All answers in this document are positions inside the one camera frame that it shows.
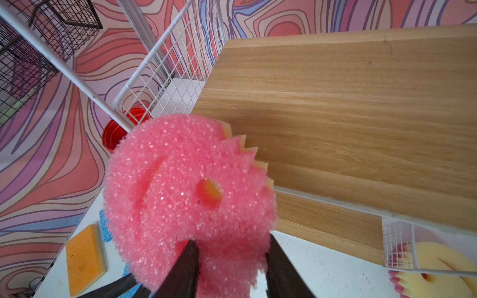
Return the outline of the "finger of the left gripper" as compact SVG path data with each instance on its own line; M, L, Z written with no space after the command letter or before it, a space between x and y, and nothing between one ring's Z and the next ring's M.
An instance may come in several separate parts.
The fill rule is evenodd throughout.
M131 273L129 273L128 275L123 276L122 278L118 279L113 283L105 285L92 292L78 296L78 298L119 298L121 295L128 292L137 284L138 282L136 281L136 279Z

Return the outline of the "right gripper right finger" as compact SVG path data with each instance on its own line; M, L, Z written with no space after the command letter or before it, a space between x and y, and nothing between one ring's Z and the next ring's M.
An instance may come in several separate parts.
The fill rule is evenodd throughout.
M266 257L268 298L316 298L273 235Z

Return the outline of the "orange yellow rectangular sponge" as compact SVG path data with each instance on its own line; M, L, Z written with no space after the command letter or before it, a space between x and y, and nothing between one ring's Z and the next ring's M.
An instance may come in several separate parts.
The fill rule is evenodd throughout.
M69 293L80 296L107 272L98 224L91 224L66 244Z

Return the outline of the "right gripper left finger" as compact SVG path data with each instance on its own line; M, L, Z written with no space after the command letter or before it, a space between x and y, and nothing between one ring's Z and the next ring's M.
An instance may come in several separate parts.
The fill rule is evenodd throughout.
M195 298L199 276L199 248L190 240L153 298Z

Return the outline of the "pink smiley scrub sponge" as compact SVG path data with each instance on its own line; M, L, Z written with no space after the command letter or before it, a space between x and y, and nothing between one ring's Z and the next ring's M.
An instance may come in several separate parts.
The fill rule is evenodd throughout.
M247 298L277 221L273 182L257 149L221 121L163 115L121 140L104 182L104 213L135 279L159 290L189 241L199 248L200 298Z

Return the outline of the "red cylindrical cup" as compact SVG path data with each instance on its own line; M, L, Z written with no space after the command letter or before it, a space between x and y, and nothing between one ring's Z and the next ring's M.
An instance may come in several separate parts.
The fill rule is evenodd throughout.
M125 112L127 118L134 124L139 125L150 119L149 113L143 108L132 108ZM127 132L114 120L110 120L102 134L103 147L113 153Z

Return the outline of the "yellow pink smiley sponge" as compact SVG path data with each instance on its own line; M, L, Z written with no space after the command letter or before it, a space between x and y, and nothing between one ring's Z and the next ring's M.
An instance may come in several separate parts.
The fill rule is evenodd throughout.
M477 296L477 263L443 244L399 244L390 265L390 281L401 298Z

